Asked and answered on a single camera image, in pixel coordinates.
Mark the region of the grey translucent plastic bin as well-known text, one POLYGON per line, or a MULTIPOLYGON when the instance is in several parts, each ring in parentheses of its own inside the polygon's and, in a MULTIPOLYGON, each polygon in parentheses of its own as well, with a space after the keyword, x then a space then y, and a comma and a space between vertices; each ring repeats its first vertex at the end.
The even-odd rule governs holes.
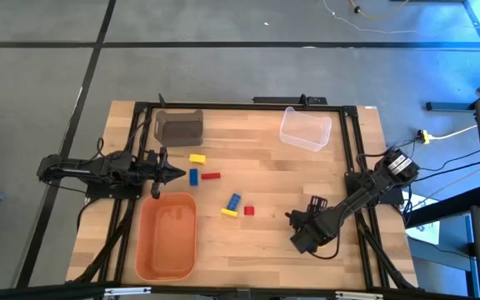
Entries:
POLYGON ((164 147, 191 147, 203 143, 203 111, 156 115, 154 137, 164 147))

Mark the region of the orange plastic bin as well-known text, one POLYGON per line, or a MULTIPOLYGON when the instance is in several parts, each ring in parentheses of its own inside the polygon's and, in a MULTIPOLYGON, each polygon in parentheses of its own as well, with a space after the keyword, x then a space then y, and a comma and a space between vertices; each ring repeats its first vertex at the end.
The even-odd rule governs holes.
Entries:
POLYGON ((144 200, 138 224, 135 270, 143 281, 178 281, 196 260, 197 208, 185 192, 144 200))

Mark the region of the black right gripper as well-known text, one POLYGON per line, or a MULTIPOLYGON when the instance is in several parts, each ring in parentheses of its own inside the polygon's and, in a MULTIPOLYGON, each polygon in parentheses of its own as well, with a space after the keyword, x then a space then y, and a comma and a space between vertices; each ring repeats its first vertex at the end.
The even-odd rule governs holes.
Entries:
POLYGON ((327 205, 327 199, 312 196, 305 212, 291 211, 285 213, 285 216, 289 219, 289 225, 294 230, 290 241, 300 253, 315 253, 318 246, 323 242, 324 237, 314 224, 314 218, 321 213, 327 205))

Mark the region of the black floor bar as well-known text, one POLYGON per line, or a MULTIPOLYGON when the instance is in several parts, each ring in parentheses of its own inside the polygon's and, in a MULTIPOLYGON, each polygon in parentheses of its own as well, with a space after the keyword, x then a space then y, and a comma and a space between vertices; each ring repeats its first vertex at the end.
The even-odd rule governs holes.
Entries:
MULTIPOLYGON (((253 97, 253 103, 283 103, 283 104, 300 104, 300 97, 253 97)), ((319 104, 327 105, 325 97, 308 97, 309 105, 319 104)))

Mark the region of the clear plastic bin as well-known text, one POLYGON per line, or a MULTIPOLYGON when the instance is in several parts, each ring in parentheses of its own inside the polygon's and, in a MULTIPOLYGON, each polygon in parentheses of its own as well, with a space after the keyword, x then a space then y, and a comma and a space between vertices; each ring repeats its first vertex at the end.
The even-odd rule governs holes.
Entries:
POLYGON ((328 144, 332 123, 330 117, 314 117, 287 107, 282 116, 279 139, 297 148, 319 152, 328 144))

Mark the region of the white paper sheet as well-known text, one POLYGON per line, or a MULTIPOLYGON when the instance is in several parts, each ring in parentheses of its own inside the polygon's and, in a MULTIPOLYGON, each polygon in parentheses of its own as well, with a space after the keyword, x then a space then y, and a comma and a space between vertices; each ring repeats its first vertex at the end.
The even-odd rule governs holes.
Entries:
POLYGON ((439 244, 440 222, 430 222, 406 230, 406 234, 413 239, 433 245, 439 244))

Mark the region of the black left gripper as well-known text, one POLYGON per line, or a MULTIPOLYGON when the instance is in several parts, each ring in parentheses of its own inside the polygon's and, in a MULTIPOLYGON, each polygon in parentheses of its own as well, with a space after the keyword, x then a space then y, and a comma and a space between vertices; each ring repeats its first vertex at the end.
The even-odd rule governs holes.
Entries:
POLYGON ((154 199, 160 198, 160 185, 166 182, 171 182, 175 179, 181 178, 186 175, 186 172, 181 168, 167 165, 166 176, 166 162, 168 158, 167 149, 160 147, 158 152, 150 150, 147 152, 147 156, 143 160, 144 173, 147 179, 152 180, 151 196, 154 199))

